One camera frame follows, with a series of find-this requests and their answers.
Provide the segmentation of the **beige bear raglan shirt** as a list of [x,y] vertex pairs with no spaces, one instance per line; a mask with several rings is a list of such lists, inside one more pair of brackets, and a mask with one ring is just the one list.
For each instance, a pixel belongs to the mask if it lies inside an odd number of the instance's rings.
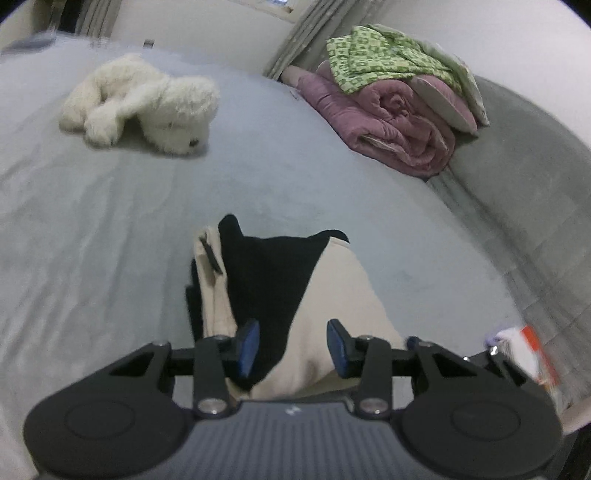
[[327,324],[353,337],[372,335],[395,349],[404,340],[388,318],[367,272],[339,230],[308,237],[259,238],[228,215],[193,243],[187,310],[197,338],[235,336],[259,323],[259,350],[244,379],[229,379],[235,400],[273,400],[352,387],[335,373]]

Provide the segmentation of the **folded white purple clothes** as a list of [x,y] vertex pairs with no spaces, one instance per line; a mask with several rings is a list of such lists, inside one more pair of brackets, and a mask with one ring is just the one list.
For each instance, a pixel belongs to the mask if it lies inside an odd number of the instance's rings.
[[527,352],[527,343],[519,327],[509,327],[487,337],[485,345],[488,349],[496,347],[505,356],[512,358]]

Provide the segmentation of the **red patterned box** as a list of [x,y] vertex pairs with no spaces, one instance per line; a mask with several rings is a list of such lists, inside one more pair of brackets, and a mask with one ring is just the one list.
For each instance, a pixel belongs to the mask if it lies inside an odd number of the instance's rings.
[[557,387],[558,374],[546,355],[537,333],[531,326],[521,327],[521,329],[527,343],[527,352],[517,358],[510,358],[538,384],[547,389]]

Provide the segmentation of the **grey bed sheet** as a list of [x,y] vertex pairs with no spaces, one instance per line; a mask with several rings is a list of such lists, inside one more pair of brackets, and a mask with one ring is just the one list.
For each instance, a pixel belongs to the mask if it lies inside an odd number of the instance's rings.
[[1,58],[1,475],[45,396],[152,341],[190,344],[184,288],[199,230],[226,214],[257,237],[345,232],[394,327],[459,354],[521,323],[504,281],[423,181],[349,150],[282,84],[158,50],[205,75],[221,107],[204,155],[157,154],[134,129],[110,149],[62,132],[70,91],[125,53],[62,38]]

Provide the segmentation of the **grey padded headboard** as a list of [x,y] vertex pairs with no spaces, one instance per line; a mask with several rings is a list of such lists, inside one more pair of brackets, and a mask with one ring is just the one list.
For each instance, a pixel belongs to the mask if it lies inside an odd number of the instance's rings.
[[458,137],[428,184],[536,331],[564,409],[590,396],[590,149],[518,93],[478,84],[491,124]]

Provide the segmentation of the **pink rolled quilt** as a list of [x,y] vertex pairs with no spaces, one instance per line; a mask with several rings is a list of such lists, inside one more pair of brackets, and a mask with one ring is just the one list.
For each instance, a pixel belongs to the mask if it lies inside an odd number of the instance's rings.
[[304,72],[297,90],[349,149],[406,175],[433,177],[455,151],[451,127],[403,81],[380,80],[348,95],[331,79]]

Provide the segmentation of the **pink beige pillow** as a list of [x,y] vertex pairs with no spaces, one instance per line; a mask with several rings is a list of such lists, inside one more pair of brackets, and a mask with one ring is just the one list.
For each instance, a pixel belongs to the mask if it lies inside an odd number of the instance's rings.
[[409,86],[450,127],[477,136],[479,127],[489,126],[490,121],[471,69],[462,59],[448,53],[437,43],[426,40],[417,40],[417,43],[424,53],[451,70],[459,86],[451,87],[433,75],[415,76],[408,81]]

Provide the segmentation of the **white plush dog toy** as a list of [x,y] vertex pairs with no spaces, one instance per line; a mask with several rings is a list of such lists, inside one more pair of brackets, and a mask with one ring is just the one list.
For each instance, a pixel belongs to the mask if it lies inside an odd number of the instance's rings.
[[207,145],[221,91],[203,76],[170,76],[137,54],[107,62],[65,100],[59,127],[81,132],[87,143],[109,148],[125,124],[138,122],[143,137],[162,153],[188,156]]

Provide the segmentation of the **green patterned blanket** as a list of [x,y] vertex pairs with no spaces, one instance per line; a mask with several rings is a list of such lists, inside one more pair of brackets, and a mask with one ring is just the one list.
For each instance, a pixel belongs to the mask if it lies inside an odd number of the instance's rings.
[[356,26],[345,36],[329,38],[327,53],[332,77],[342,92],[353,94],[381,80],[409,80],[431,75],[458,94],[459,77],[440,60],[425,53],[419,43],[375,26]]

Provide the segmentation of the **dark tablet on bed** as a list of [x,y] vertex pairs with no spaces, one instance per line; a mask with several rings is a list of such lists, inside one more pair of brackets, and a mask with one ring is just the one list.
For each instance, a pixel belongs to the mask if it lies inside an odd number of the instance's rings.
[[16,40],[2,49],[2,54],[13,54],[18,52],[30,52],[43,50],[55,43],[56,34],[42,32],[25,39]]

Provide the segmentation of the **left grey curtain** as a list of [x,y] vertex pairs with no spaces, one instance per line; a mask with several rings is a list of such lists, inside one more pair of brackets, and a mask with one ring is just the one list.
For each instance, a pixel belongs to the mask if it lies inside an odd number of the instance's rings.
[[84,0],[74,33],[90,38],[110,38],[121,4],[121,0]]

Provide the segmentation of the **grey curtain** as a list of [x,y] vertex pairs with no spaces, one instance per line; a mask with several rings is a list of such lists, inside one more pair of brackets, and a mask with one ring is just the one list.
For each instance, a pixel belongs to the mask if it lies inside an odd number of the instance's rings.
[[121,4],[121,0],[84,0],[74,33],[90,38],[110,38]]
[[325,42],[329,38],[346,35],[353,26],[377,21],[393,4],[388,0],[312,1],[267,62],[263,76],[277,80],[290,65],[314,69],[325,59]]

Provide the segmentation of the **right grey curtain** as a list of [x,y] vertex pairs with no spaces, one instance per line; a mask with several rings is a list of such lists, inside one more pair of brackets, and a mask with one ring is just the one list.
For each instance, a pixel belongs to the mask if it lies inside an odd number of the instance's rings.
[[393,4],[388,0],[312,1],[267,62],[263,76],[277,80],[290,65],[314,69],[325,59],[325,42],[329,38],[346,35],[353,26],[377,21]]

